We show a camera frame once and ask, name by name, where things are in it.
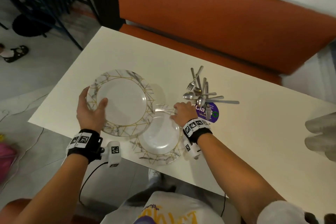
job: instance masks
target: left hand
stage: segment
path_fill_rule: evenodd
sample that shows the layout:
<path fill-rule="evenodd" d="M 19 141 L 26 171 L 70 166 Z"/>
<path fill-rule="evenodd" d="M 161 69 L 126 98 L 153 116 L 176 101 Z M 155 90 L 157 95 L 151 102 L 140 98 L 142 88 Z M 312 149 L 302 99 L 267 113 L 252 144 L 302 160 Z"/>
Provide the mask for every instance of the left hand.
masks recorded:
<path fill-rule="evenodd" d="M 86 95 L 90 86 L 83 89 L 79 95 L 77 107 L 77 119 L 81 129 L 91 129 L 97 131 L 99 134 L 102 131 L 105 123 L 105 108 L 108 99 L 103 98 L 95 111 L 91 111 L 86 103 Z"/>

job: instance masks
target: purple circular label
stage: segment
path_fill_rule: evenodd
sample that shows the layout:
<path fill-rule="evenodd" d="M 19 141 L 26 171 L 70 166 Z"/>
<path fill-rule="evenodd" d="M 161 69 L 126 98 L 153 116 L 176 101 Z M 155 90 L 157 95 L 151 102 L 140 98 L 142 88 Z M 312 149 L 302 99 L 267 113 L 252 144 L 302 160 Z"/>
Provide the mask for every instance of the purple circular label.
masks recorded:
<path fill-rule="evenodd" d="M 197 105 L 195 105 L 197 115 L 198 115 L 198 117 L 200 117 L 202 119 L 205 119 L 209 122 L 215 123 L 218 120 L 218 117 L 219 117 L 218 107 L 214 103 L 208 103 L 208 105 L 211 108 L 211 116 L 210 116 L 209 120 L 206 119 L 205 109 L 203 107 L 199 108 Z"/>

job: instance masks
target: wristband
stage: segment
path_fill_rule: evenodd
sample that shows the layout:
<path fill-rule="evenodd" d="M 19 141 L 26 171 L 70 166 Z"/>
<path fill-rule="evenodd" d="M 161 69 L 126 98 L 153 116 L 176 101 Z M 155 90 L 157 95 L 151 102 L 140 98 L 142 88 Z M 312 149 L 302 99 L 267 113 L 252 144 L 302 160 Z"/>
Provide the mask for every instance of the wristband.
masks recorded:
<path fill-rule="evenodd" d="M 197 143 L 202 134 L 211 133 L 210 126 L 200 118 L 189 120 L 183 127 L 184 135 L 193 143 Z"/>
<path fill-rule="evenodd" d="M 103 138 L 100 137 L 97 131 L 91 129 L 82 129 L 71 140 L 66 148 L 67 156 L 70 154 L 80 154 L 89 160 L 89 163 L 101 159 L 100 146 Z"/>

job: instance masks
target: orange backrest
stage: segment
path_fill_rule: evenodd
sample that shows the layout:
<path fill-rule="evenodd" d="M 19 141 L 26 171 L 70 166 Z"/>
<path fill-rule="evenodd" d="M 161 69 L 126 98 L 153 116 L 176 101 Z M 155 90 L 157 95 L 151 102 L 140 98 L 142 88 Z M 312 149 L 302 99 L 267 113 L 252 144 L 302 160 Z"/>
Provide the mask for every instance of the orange backrest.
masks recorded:
<path fill-rule="evenodd" d="M 120 17 L 291 74 L 336 37 L 336 18 L 281 0 L 119 0 Z"/>

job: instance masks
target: marble-patterned plate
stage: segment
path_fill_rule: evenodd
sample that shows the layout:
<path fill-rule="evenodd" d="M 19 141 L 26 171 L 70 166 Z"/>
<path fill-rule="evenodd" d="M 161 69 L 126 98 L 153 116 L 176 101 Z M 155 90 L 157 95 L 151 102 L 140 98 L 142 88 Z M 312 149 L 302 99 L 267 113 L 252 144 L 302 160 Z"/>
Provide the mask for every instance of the marble-patterned plate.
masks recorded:
<path fill-rule="evenodd" d="M 166 165 L 176 160 L 184 151 L 182 129 L 170 119 L 174 109 L 164 104 L 156 104 L 150 126 L 130 142 L 139 158 L 147 159 L 155 165 Z"/>
<path fill-rule="evenodd" d="M 108 98 L 105 133 L 133 136 L 144 131 L 153 120 L 153 90 L 137 73 L 124 69 L 103 73 L 90 86 L 86 101 L 95 110 L 103 98 Z"/>

